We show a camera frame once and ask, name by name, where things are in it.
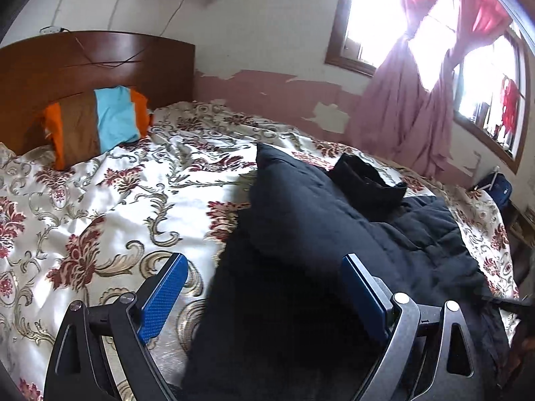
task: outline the pink wall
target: pink wall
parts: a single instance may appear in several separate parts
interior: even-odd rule
[[[209,102],[224,99],[233,111],[254,114],[277,122],[293,125],[300,130],[329,142],[342,142],[343,134],[326,131],[315,122],[318,103],[336,104],[349,116],[358,110],[360,95],[348,93],[337,84],[295,80],[293,75],[262,71],[239,71],[229,79],[195,74],[195,98]],[[439,180],[446,184],[469,187],[471,177],[449,164]]]

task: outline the electrical wire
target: electrical wire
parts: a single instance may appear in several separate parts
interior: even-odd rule
[[[84,57],[89,60],[89,63],[92,64],[92,65],[95,65],[95,66],[100,66],[100,67],[103,67],[103,68],[108,68],[108,69],[114,69],[114,68],[118,68],[119,66],[122,66],[124,65],[125,63],[128,63],[130,60],[132,60],[133,58],[139,56],[143,51],[147,50],[149,47],[151,47],[154,43],[156,43],[158,41],[158,39],[160,39],[162,37],[162,35],[165,33],[165,31],[167,30],[167,28],[169,27],[169,24],[171,23],[171,21],[173,20],[173,18],[175,17],[175,15],[178,13],[179,9],[182,7],[182,5],[184,4],[184,1],[185,0],[180,0],[180,4],[178,5],[177,9],[173,12],[173,14],[171,15],[171,17],[169,18],[169,20],[167,21],[167,24],[165,24],[165,28],[163,29],[163,31],[160,33],[159,36],[157,37],[154,37],[154,39],[152,40],[152,42],[148,45],[146,45],[146,47],[144,47],[143,49],[141,49],[140,51],[138,51],[137,53],[135,53],[132,57],[130,58],[127,58],[126,60],[124,61],[121,61],[121,63],[118,63],[118,64],[109,64],[109,63],[95,63],[90,57],[89,55],[87,54],[87,51],[86,49],[84,48],[84,45],[82,45],[82,42],[79,41],[78,37],[76,36],[76,34],[74,32],[71,32],[70,30],[68,29],[62,29],[62,31],[68,31],[70,33],[73,33],[74,35],[74,40],[76,40],[77,44],[80,46],[81,50],[82,50],[82,54],[84,55]]]

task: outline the white wall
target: white wall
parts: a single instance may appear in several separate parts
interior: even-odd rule
[[[367,77],[323,63],[337,1],[184,0],[166,28],[182,0],[30,0],[1,46],[37,35],[52,24],[69,30],[156,35],[165,30],[163,36],[197,46],[197,69],[207,75],[228,78],[242,69],[292,74],[361,94]],[[531,55],[530,63],[535,68]],[[474,179],[500,165],[514,185],[513,201],[521,207],[527,202],[535,206],[535,116],[516,175],[456,124],[451,155],[452,163],[465,171],[474,168],[481,156]]]

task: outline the red cloth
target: red cloth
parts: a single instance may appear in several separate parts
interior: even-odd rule
[[[506,80],[508,80],[509,83],[507,84],[507,87],[504,88]],[[502,83],[501,102],[504,107],[502,125],[505,127],[506,134],[516,129],[516,114],[519,97],[520,93],[518,92],[518,87],[515,82],[510,79],[504,79],[504,82]]]

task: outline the white floral comforter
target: white floral comforter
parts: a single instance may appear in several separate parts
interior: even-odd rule
[[[41,400],[47,363],[68,304],[104,304],[136,290],[175,251],[189,275],[159,337],[149,344],[164,378],[179,384],[207,286],[236,211],[248,206],[255,142],[330,168],[344,153],[372,163],[407,196],[443,196],[491,290],[517,296],[504,225],[486,193],[422,180],[360,151],[217,104],[157,110],[150,136],[67,172],[38,148],[21,157],[0,145],[0,360],[29,400]],[[504,314],[512,336],[515,321]],[[113,342],[106,351],[123,399],[132,392]]]

